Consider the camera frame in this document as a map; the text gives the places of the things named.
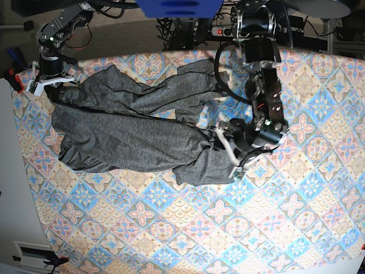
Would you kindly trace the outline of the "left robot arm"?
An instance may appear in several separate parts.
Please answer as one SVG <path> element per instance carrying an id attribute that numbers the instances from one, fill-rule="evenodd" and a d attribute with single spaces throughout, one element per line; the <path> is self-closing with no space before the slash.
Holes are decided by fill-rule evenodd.
<path id="1" fill-rule="evenodd" d="M 230 12 L 233 39 L 221 45 L 214 59 L 214 76 L 218 85 L 233 99 L 252 108 L 252 120 L 220 121 L 214 127 L 214 145 L 226 151 L 230 160 L 228 176 L 243 171 L 264 153 L 272 153 L 284 143 L 289 125 L 284 118 L 282 86 L 276 65 L 281 62 L 275 42 L 276 16 L 268 1 L 239 1 Z M 229 46 L 236 46 L 249 74 L 245 96 L 235 94 L 221 79 L 220 55 Z"/>

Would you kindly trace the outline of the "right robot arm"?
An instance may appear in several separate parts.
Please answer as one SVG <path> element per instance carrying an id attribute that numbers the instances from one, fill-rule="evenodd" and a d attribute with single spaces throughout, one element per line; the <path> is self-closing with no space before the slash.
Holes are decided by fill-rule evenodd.
<path id="1" fill-rule="evenodd" d="M 78 61 L 64 55 L 62 48 L 71 39 L 76 28 L 88 25 L 93 12 L 89 3 L 78 3 L 61 9 L 59 16 L 39 28 L 36 34 L 39 58 L 32 62 L 26 91 L 41 96 L 46 86 L 58 87 L 64 83 L 77 83 L 73 75 L 65 72 L 64 65 L 76 66 Z"/>

